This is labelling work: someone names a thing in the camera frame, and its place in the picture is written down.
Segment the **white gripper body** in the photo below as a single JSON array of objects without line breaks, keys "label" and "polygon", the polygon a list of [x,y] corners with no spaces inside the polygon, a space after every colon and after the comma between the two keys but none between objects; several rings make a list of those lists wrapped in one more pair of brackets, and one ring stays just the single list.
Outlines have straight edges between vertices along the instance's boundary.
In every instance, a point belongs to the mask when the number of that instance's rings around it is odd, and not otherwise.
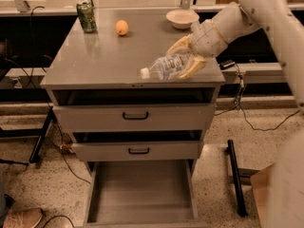
[{"label": "white gripper body", "polygon": [[228,48],[228,43],[221,36],[212,19],[193,23],[191,30],[192,49],[202,56],[218,57]]}]

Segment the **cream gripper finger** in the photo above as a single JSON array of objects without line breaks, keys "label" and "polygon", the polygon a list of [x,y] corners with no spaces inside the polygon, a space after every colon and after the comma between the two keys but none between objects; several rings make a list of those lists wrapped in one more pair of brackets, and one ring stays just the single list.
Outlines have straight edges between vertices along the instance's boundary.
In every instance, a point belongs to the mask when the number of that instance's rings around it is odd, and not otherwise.
[{"label": "cream gripper finger", "polygon": [[166,54],[172,55],[172,54],[179,54],[179,53],[185,54],[188,52],[192,52],[193,49],[192,49],[191,40],[192,40],[192,33],[183,36],[173,46],[171,46],[170,49],[166,51]]},{"label": "cream gripper finger", "polygon": [[201,69],[203,69],[206,66],[207,62],[208,60],[205,57],[191,54],[185,69],[180,72],[179,78],[186,79],[193,76]]}]

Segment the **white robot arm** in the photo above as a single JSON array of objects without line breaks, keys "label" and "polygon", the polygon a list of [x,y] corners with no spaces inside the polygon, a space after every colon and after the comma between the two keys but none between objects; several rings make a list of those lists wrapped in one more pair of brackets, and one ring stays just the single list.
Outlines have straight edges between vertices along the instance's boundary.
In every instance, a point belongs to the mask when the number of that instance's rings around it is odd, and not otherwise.
[{"label": "white robot arm", "polygon": [[[296,105],[304,105],[304,26],[293,15],[287,0],[237,0],[215,17],[191,26],[169,54],[192,52],[216,57],[237,38],[263,29]],[[271,168],[264,228],[304,228],[304,129],[279,150]]]}]

